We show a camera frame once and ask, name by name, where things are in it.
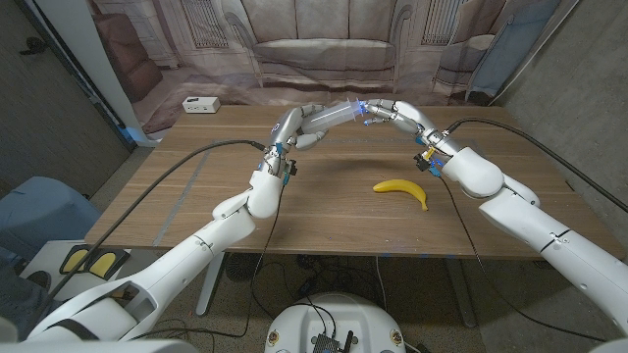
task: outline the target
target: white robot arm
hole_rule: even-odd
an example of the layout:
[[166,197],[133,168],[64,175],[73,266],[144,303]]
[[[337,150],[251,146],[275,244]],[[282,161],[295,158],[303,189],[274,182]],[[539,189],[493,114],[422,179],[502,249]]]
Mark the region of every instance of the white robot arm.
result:
[[[538,251],[628,333],[628,266],[543,212],[532,190],[470,148],[461,148],[410,104],[371,100],[362,106],[374,115],[366,125],[390,122],[427,146],[427,151],[415,158],[419,169],[430,168],[432,156],[438,154],[445,161],[445,175],[458,181],[467,195],[487,200],[480,211],[492,224]],[[212,214],[214,221],[144,271],[68,301],[46,317],[27,341],[125,341],[150,331],[166,306],[214,254],[251,234],[253,218],[268,218],[277,211],[282,185],[295,170],[286,153],[291,146],[311,148],[325,136],[325,130],[304,133],[301,129],[304,118],[322,109],[305,106],[280,118],[272,129],[271,145],[253,172],[251,188],[218,205]],[[136,293],[124,307],[111,298],[123,289]]]
[[[292,109],[271,131],[271,146],[250,179],[251,187],[219,204],[214,221],[182,241],[145,270],[87,290],[42,320],[27,341],[130,340],[150,331],[170,302],[221,251],[255,230],[253,218],[271,217],[283,185],[296,168],[286,160],[292,145],[308,149],[326,131],[298,133],[304,118],[323,110],[311,105]],[[114,292],[135,293],[121,306]]]
[[532,190],[471,148],[461,148],[410,104],[371,100],[364,108],[375,115],[365,125],[393,123],[428,147],[418,158],[419,169],[429,168],[438,154],[446,161],[446,176],[467,195],[487,200],[480,212],[489,222],[539,252],[628,334],[628,266],[545,213]]

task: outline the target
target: table leg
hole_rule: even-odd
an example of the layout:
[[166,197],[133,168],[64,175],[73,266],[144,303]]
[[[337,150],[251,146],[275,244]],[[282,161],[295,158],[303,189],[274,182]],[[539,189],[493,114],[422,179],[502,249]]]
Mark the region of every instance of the table leg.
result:
[[468,328],[474,328],[478,325],[478,322],[475,318],[475,313],[473,313],[473,304],[471,303],[467,280],[462,269],[462,262],[457,259],[445,259],[445,265],[458,302],[462,323]]
[[223,266],[223,261],[225,259],[225,253],[220,252],[218,255],[214,257],[212,262],[207,266],[207,274],[205,274],[205,280],[203,281],[203,288],[200,290],[200,295],[198,296],[198,303],[196,303],[196,315],[203,316],[207,314],[207,309],[209,307],[209,302],[212,299],[212,294],[214,293],[214,288],[218,283],[218,276],[220,274],[220,269]]

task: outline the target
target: banana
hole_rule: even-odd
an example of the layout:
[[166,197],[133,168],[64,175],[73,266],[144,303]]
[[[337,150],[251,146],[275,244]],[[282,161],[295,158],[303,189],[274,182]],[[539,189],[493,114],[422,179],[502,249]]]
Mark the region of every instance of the banana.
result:
[[387,181],[382,181],[379,184],[373,186],[373,191],[375,192],[388,192],[388,191],[404,191],[414,196],[419,202],[421,202],[421,207],[423,211],[428,210],[428,206],[425,203],[427,199],[427,195],[421,186],[415,184],[412,181],[403,180],[403,179],[392,179]]

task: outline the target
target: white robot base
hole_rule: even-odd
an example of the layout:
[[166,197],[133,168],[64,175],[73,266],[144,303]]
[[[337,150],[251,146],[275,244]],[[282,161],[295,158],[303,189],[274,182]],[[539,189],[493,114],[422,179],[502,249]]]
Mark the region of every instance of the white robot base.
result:
[[[312,303],[327,310],[318,312],[307,298],[301,299],[283,310],[273,321],[266,336],[266,353],[296,352],[405,352],[403,336],[396,321],[374,303],[357,295],[329,292],[310,297]],[[353,338],[347,339],[349,331]]]

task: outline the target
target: cable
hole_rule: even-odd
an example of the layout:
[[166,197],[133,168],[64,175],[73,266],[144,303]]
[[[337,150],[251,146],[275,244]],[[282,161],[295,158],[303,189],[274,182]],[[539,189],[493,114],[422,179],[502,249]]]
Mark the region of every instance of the cable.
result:
[[77,262],[77,264],[68,272],[67,275],[65,275],[61,281],[54,287],[54,289],[52,289],[50,291],[50,293],[48,294],[48,296],[44,299],[43,303],[41,304],[41,306],[39,307],[39,309],[35,312],[35,314],[31,317],[30,319],[30,323],[28,325],[27,331],[31,332],[35,326],[37,326],[37,323],[39,322],[39,318],[41,317],[41,315],[43,314],[43,312],[46,310],[46,308],[48,308],[48,306],[50,306],[50,304],[52,303],[52,300],[54,299],[54,297],[59,294],[59,291],[61,290],[61,288],[63,288],[64,285],[66,285],[66,283],[70,280],[70,278],[72,278],[72,276],[74,276],[77,271],[79,270],[79,268],[92,256],[92,254],[94,252],[96,252],[98,250],[98,248],[100,247],[100,245],[102,245],[102,243],[107,240],[107,238],[109,237],[109,235],[111,235],[111,233],[114,232],[114,230],[116,230],[116,228],[127,218],[127,216],[135,209],[135,207],[137,207],[137,205],[150,193],[150,191],[152,191],[163,179],[165,179],[167,176],[169,176],[172,172],[174,172],[178,167],[180,167],[183,163],[189,161],[192,157],[196,156],[197,154],[210,150],[212,148],[215,147],[220,147],[220,146],[227,146],[227,145],[232,145],[232,144],[249,144],[255,148],[257,148],[260,151],[264,151],[264,149],[266,148],[266,146],[264,146],[263,144],[256,142],[256,141],[251,141],[251,140],[228,140],[228,141],[220,141],[220,142],[215,142],[215,143],[211,143],[208,144],[206,146],[203,146],[193,152],[191,152],[190,154],[188,154],[187,156],[183,157],[180,161],[176,162],[173,166],[171,166],[167,171],[165,171],[162,175],[160,175],[155,181],[153,181],[152,184],[150,184],[150,186],[148,186],[146,188],[146,190],[144,190],[144,192],[141,193],[141,195],[139,195],[139,197],[137,197],[137,199],[127,208],[127,210],[109,227],[109,229],[107,229],[107,231],[105,231],[104,234],[102,234],[102,236],[96,240],[96,242],[94,242],[93,246],[89,249],[89,251],[87,251],[87,253]]
[[316,306],[314,305],[314,303],[312,303],[312,299],[310,299],[309,295],[306,295],[305,297],[307,298],[307,301],[310,302],[310,305],[312,306],[312,308],[314,308],[314,310],[316,311],[316,314],[318,314],[318,317],[321,318],[321,321],[323,322],[323,335],[327,336],[327,325],[325,324],[325,320],[323,320],[323,316],[321,315],[321,312],[319,312]]
[[308,304],[308,303],[294,303],[289,305],[288,307],[293,307],[293,306],[297,306],[297,305],[305,305],[305,306],[311,306],[315,309],[321,309],[322,311],[324,311],[325,313],[327,313],[327,315],[330,316],[330,318],[332,319],[332,323],[334,323],[334,332],[332,332],[332,338],[336,338],[336,320],[334,320],[334,317],[332,316],[332,314],[330,314],[330,312],[327,311],[327,309],[320,307],[318,305],[314,305],[314,304]]
[[382,287],[382,295],[384,296],[384,310],[388,312],[389,305],[386,302],[386,291],[384,290],[384,283],[382,282],[382,275],[380,274],[380,257],[375,257],[375,268],[377,269],[377,278],[380,279],[380,286]]
[[255,272],[253,272],[253,278],[251,279],[251,293],[249,295],[248,298],[248,312],[246,314],[246,326],[244,327],[244,332],[241,334],[235,334],[235,333],[226,333],[226,332],[220,332],[220,331],[215,331],[212,329],[207,329],[207,328],[165,328],[165,329],[154,329],[152,331],[140,334],[138,336],[135,336],[134,338],[132,338],[131,340],[136,340],[136,339],[140,339],[143,338],[147,335],[151,335],[151,334],[155,334],[155,333],[159,333],[159,332],[164,332],[164,331],[187,331],[187,332],[198,332],[198,333],[212,333],[212,334],[218,334],[221,336],[225,336],[225,337],[231,337],[231,338],[241,338],[244,337],[246,335],[246,333],[248,332],[248,325],[250,323],[251,320],[251,308],[253,307],[253,299],[255,297],[254,294],[254,290],[253,288],[255,287],[255,278],[257,277],[257,270],[259,269],[259,264],[262,263],[262,258],[264,257],[264,254],[266,253],[266,249],[268,248],[268,244],[271,241],[271,237],[273,236],[273,231],[275,230],[275,226],[277,225],[277,219],[279,218],[279,210],[280,207],[282,206],[282,196],[284,195],[284,189],[286,188],[286,186],[282,186],[282,191],[279,194],[279,202],[277,204],[277,214],[275,215],[275,221],[273,222],[273,226],[271,227],[271,231],[268,234],[268,239],[266,239],[266,244],[264,245],[264,250],[262,250],[262,254],[259,256],[259,260],[257,260],[257,265],[255,266]]
[[550,157],[554,158],[558,163],[560,163],[566,169],[568,169],[573,174],[578,176],[580,179],[582,179],[584,182],[586,182],[588,185],[590,185],[592,188],[594,188],[597,192],[599,192],[602,196],[604,196],[605,198],[610,200],[610,202],[614,203],[617,207],[622,209],[624,212],[628,213],[628,206],[626,206],[625,203],[621,202],[621,200],[619,200],[618,198],[613,196],[610,192],[606,191],[603,187],[599,186],[595,181],[591,180],[584,173],[580,172],[576,167],[572,166],[569,162],[565,161],[564,159],[562,159],[562,157],[558,156],[555,152],[551,151],[543,143],[539,142],[537,139],[535,139],[531,135],[523,132],[522,130],[520,130],[518,128],[515,128],[515,127],[512,127],[512,126],[509,126],[507,124],[503,124],[503,123],[499,123],[499,122],[496,122],[496,121],[492,121],[490,119],[465,118],[465,119],[461,119],[461,120],[453,123],[450,127],[448,127],[446,129],[446,131],[448,131],[448,133],[451,134],[459,126],[461,126],[464,123],[488,124],[488,125],[492,125],[492,126],[501,127],[501,128],[504,128],[504,129],[506,129],[506,130],[508,130],[510,132],[518,134],[519,136],[521,136],[521,137],[527,139],[528,141],[530,141],[535,146],[539,147],[539,149],[541,149],[543,152],[549,154]]
[[408,342],[403,341],[403,344],[405,344],[406,347],[410,348],[410,350],[413,350],[417,353],[422,353],[418,348],[411,346]]
[[273,262],[270,262],[270,263],[262,266],[262,268],[259,269],[259,272],[262,272],[262,270],[264,270],[265,268],[267,268],[267,267],[269,267],[271,265],[278,265],[278,266],[280,266],[282,268],[282,276],[284,277],[284,285],[286,286],[286,291],[288,292],[288,295],[290,296],[290,298],[292,300],[296,300],[296,298],[294,297],[294,295],[292,295],[292,291],[290,290],[290,288],[288,286],[288,280],[286,278],[286,265],[284,265],[284,264],[282,264],[280,262],[277,262],[277,261],[273,261]]
[[556,330],[559,330],[561,332],[577,335],[577,336],[584,337],[584,338],[589,338],[589,339],[592,339],[592,340],[596,340],[598,342],[606,342],[606,340],[602,339],[602,338],[598,338],[598,337],[591,336],[591,335],[588,335],[588,334],[585,334],[585,333],[579,333],[579,332],[572,331],[572,330],[569,330],[569,329],[566,329],[566,328],[559,328],[559,327],[556,327],[554,325],[546,324],[546,323],[544,323],[542,321],[539,321],[537,319],[529,317],[528,315],[523,313],[521,310],[517,309],[513,304],[511,304],[501,294],[501,292],[499,292],[499,290],[497,289],[495,284],[489,279],[489,275],[487,274],[487,271],[484,268],[484,264],[482,264],[482,260],[480,260],[480,255],[478,254],[478,250],[475,247],[475,243],[473,242],[473,239],[471,239],[471,235],[469,234],[469,230],[467,229],[466,224],[462,220],[462,216],[460,216],[460,212],[458,211],[458,206],[455,203],[455,199],[453,198],[453,194],[451,193],[451,190],[449,189],[449,185],[447,185],[447,183],[445,182],[445,180],[441,176],[439,176],[439,179],[443,182],[443,185],[445,186],[445,188],[447,189],[447,192],[449,193],[449,197],[451,198],[451,203],[453,204],[453,208],[455,209],[455,213],[456,213],[456,215],[458,215],[458,219],[460,219],[460,223],[462,224],[462,227],[464,228],[464,232],[467,234],[467,238],[469,238],[469,242],[471,243],[471,247],[473,248],[473,253],[475,254],[476,259],[478,260],[478,264],[480,264],[480,269],[482,269],[482,274],[484,275],[484,279],[489,283],[489,286],[499,296],[499,298],[501,298],[501,300],[503,300],[504,303],[506,303],[512,310],[514,310],[517,313],[519,313],[519,315],[521,315],[522,317],[530,320],[533,323],[542,325],[542,326],[544,326],[546,328],[556,329]]

